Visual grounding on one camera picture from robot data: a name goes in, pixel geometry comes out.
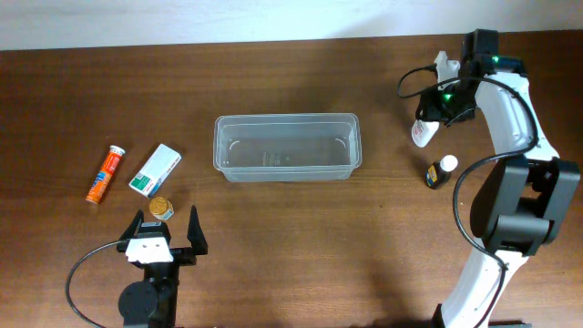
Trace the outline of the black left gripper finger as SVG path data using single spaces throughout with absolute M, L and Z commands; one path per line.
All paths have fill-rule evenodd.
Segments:
M 199 223 L 199 215 L 195 205 L 190 208 L 187 239 L 195 255 L 207 255 L 209 245 Z
M 126 241 L 126 240 L 133 238 L 136 235 L 143 220 L 144 220 L 144 213 L 142 210 L 138 210 L 134 219 L 132 220 L 132 222 L 130 222 L 130 224 L 125 229 L 125 231 L 121 234 L 119 239 L 121 241 Z

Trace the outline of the white squeeze bottle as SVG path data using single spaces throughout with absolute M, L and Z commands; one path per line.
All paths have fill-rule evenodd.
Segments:
M 423 121 L 417 119 L 411 128 L 411 137 L 418 148 L 424 148 L 439 129 L 438 121 Z

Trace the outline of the white green Panadol box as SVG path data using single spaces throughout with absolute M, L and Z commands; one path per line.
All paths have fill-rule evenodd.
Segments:
M 180 161 L 181 155 L 176 150 L 159 144 L 128 186 L 150 199 Z

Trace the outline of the orange effervescent tablet tube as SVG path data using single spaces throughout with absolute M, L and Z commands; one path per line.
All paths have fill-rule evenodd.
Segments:
M 125 150 L 119 146 L 111 145 L 109 147 L 109 152 L 86 195 L 87 201 L 95 204 L 101 201 L 124 154 Z

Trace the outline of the dark bottle white cap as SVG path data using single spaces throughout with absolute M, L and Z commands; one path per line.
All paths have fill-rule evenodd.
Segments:
M 452 172 L 457 168 L 458 159 L 454 155 L 445 155 L 434 162 L 425 173 L 425 183 L 432 190 L 440 189 L 450 180 Z

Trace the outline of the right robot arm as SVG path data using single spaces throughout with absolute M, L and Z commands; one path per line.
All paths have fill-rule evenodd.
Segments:
M 440 52 L 428 70 L 437 82 L 416 94 L 414 144 L 425 147 L 440 126 L 464 122 L 480 109 L 495 149 L 457 180 L 464 182 L 486 163 L 494 165 L 473 200 L 471 229 L 461 232 L 472 247 L 470 256 L 430 324 L 486 327 L 511 277 L 557 237 L 580 171 L 548 142 L 530 101 L 524 63 L 499 55 L 497 31 L 466 34 L 460 60 Z

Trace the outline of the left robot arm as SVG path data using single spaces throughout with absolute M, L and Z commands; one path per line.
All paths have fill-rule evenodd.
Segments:
M 119 238 L 117 251 L 143 271 L 143 279 L 131 283 L 120 294 L 118 311 L 125 327 L 173 327 L 176 324 L 179 269 L 194 266 L 206 255 L 208 243 L 192 206 L 187 229 L 189 247 L 172 248 L 168 225 L 145 222 L 139 210 Z

